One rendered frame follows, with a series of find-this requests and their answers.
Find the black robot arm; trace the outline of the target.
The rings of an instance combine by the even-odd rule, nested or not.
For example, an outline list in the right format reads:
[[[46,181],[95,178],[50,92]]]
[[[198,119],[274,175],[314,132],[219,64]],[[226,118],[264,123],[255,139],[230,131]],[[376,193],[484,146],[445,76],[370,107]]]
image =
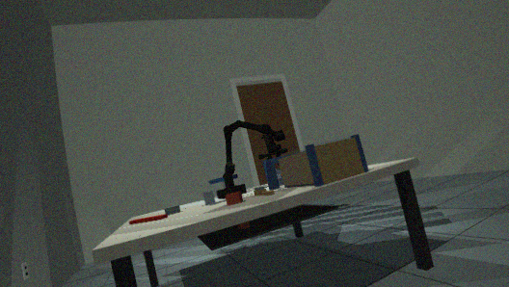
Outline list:
[[[276,145],[274,143],[274,140],[277,142],[285,140],[285,135],[283,134],[282,130],[275,132],[273,129],[271,129],[270,125],[268,125],[268,124],[254,124],[254,123],[237,120],[234,123],[232,123],[231,125],[225,126],[224,134],[225,134],[225,139],[226,139],[226,154],[227,154],[226,169],[225,169],[225,174],[223,175],[224,180],[225,180],[225,185],[226,185],[225,189],[235,187],[233,178],[232,178],[232,175],[234,174],[234,171],[235,171],[235,168],[234,168],[235,164],[232,163],[231,137],[232,137],[232,132],[235,131],[239,127],[256,130],[262,134],[265,134],[265,135],[262,135],[261,139],[264,139],[266,144],[269,144],[268,150],[269,150],[269,152],[272,152],[272,153],[279,152],[279,149],[281,149],[281,144]],[[273,136],[274,136],[274,139],[273,139]],[[274,143],[274,145],[270,145],[270,143]]]

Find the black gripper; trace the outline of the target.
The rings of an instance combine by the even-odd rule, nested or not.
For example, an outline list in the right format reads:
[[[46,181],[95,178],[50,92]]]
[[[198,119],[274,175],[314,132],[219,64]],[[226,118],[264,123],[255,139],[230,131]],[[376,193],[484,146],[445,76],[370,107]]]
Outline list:
[[[268,146],[269,146],[269,144],[270,144],[270,145],[274,145],[274,143],[268,143],[268,144],[266,144],[266,146],[267,146],[267,150],[268,150]],[[286,153],[286,152],[288,152],[288,151],[287,151],[287,148],[283,148],[283,149],[281,149],[279,152],[276,152],[276,153],[269,152],[269,150],[268,150],[268,154],[265,154],[265,153],[264,153],[264,154],[260,154],[258,157],[259,157],[259,160],[260,160],[260,159],[264,159],[265,157],[267,157],[266,159],[271,159],[271,158],[272,158],[272,157],[271,157],[272,155],[275,155],[275,154],[276,154],[277,156],[280,156],[281,154]],[[270,154],[270,153],[272,153],[272,154]],[[276,156],[276,157],[277,157],[277,156]]]

